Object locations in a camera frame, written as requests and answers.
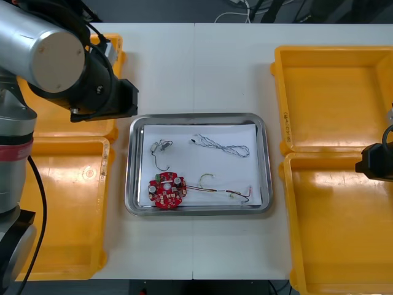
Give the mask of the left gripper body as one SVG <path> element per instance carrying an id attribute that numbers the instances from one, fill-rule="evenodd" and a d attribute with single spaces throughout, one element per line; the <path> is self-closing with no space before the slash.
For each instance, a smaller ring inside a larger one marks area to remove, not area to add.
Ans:
<path id="1" fill-rule="evenodd" d="M 121 119 L 135 116 L 138 113 L 139 90 L 127 79 L 116 79 L 114 91 L 98 90 L 97 97 L 103 99 L 101 113 L 93 116 L 92 120 Z"/>

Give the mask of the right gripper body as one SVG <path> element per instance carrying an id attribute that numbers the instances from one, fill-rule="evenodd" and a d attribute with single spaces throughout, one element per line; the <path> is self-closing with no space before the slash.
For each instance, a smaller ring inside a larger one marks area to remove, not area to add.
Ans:
<path id="1" fill-rule="evenodd" d="M 367 146 L 362 152 L 362 160 L 356 163 L 355 171 L 367 178 L 379 181 L 392 181 L 392 143 L 388 152 L 381 143 Z"/>

